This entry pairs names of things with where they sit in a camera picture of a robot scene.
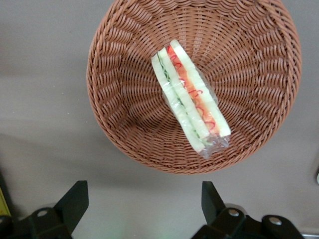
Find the wicker basket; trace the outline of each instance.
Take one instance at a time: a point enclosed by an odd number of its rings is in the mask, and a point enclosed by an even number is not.
[[[191,148],[151,66],[172,39],[214,86],[232,129],[229,148],[209,160]],[[91,44],[87,86],[98,124],[123,153],[161,171],[199,174],[265,144],[300,76],[299,38],[279,0],[117,0]]]

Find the tabletop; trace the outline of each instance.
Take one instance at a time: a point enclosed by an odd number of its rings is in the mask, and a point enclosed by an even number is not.
[[[98,126],[88,99],[89,46],[110,0],[0,1],[0,171],[20,217],[88,180],[75,239],[191,238],[205,224],[201,183],[254,219],[275,214],[319,234],[319,1],[283,0],[300,35],[295,104],[258,152],[221,171],[145,167]]]

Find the plastic wrap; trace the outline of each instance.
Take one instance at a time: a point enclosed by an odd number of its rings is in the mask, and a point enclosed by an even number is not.
[[[189,143],[202,157],[229,145],[231,130],[217,106],[217,97],[181,45],[173,40],[154,57],[152,65],[166,103]]]

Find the black clamp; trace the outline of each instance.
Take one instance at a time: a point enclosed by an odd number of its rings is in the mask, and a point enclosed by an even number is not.
[[[284,217],[267,215],[258,222],[237,208],[227,208],[212,182],[202,184],[201,206],[207,225],[192,239],[303,239]]]
[[[78,181],[53,208],[41,208],[18,222],[0,216],[0,239],[72,239],[88,206],[87,181]]]

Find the screw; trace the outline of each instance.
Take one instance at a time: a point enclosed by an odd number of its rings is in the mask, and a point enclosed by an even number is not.
[[[37,216],[38,216],[38,217],[43,217],[43,216],[46,215],[47,213],[48,213],[47,210],[42,210],[42,211],[38,212]]]
[[[239,216],[239,212],[236,211],[235,209],[229,209],[228,213],[232,215],[233,217]]]
[[[275,217],[269,218],[269,221],[270,221],[272,224],[275,224],[275,225],[278,225],[278,226],[280,226],[280,225],[282,224],[282,222],[281,222],[278,218],[275,218]]]

